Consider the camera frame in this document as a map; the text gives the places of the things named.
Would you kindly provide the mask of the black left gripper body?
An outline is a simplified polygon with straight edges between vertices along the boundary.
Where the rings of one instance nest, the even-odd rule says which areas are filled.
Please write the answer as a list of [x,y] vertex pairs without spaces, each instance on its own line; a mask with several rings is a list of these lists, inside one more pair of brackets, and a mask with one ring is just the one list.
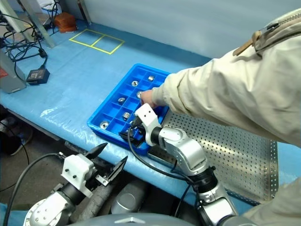
[[105,160],[100,158],[92,159],[94,163],[94,171],[90,179],[86,182],[86,187],[90,191],[94,191],[97,187],[102,186],[100,182],[96,180],[96,175],[100,175],[101,177],[108,176],[113,168],[113,165]]

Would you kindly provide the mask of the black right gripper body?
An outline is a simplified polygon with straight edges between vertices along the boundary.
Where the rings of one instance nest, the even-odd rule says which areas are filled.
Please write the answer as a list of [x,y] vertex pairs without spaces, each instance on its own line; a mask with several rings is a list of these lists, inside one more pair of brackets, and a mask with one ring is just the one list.
[[[131,124],[125,123],[121,130],[119,131],[119,144],[123,147],[129,147],[128,144],[128,132]],[[130,131],[130,143],[133,148],[147,148],[148,145],[145,142],[145,130],[142,128],[142,125],[134,127]]]

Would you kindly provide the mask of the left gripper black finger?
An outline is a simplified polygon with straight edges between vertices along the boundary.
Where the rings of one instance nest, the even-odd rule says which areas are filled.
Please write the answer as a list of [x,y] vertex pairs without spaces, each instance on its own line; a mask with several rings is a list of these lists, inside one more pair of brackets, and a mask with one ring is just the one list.
[[115,165],[110,172],[110,175],[108,176],[108,181],[112,182],[118,175],[120,172],[122,172],[126,162],[127,162],[128,156],[124,157],[121,161],[119,161],[117,163],[117,165]]
[[102,144],[95,146],[89,152],[87,152],[85,154],[85,157],[87,159],[91,160],[92,162],[96,163],[98,155],[104,150],[104,148],[107,146],[107,144],[108,143],[102,143]]

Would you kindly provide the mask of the person's bare hand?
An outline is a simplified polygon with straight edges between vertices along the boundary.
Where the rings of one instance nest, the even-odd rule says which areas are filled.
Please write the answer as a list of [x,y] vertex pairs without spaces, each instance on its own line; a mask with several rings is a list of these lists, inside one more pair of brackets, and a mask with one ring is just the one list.
[[156,108],[156,104],[152,100],[153,90],[143,91],[140,94],[141,105],[148,104],[152,109]]

